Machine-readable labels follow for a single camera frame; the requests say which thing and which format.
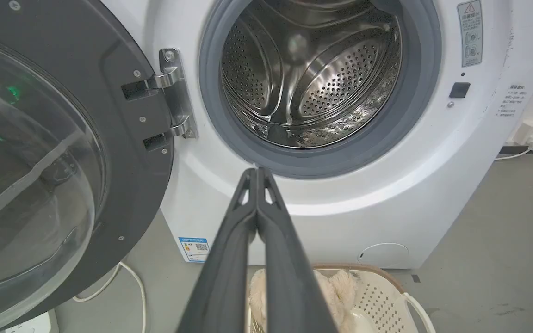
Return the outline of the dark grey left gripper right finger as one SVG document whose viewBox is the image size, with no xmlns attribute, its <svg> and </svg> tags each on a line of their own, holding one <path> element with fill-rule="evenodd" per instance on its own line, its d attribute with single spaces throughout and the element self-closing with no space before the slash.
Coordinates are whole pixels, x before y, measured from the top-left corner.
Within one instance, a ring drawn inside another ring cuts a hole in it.
<svg viewBox="0 0 533 333">
<path fill-rule="evenodd" d="M 257 170 L 257 231 L 265 244 L 267 333 L 335 333 L 336 325 L 270 171 Z"/>
</svg>

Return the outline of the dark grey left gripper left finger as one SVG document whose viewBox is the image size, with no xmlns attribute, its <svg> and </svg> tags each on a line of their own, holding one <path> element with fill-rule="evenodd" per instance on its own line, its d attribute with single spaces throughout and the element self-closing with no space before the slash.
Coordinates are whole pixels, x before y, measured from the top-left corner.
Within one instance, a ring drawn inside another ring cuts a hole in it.
<svg viewBox="0 0 533 333">
<path fill-rule="evenodd" d="M 243 333 L 249 244 L 255 234 L 257 169 L 243 171 L 213 248 L 180 319 L 179 333 Z"/>
</svg>

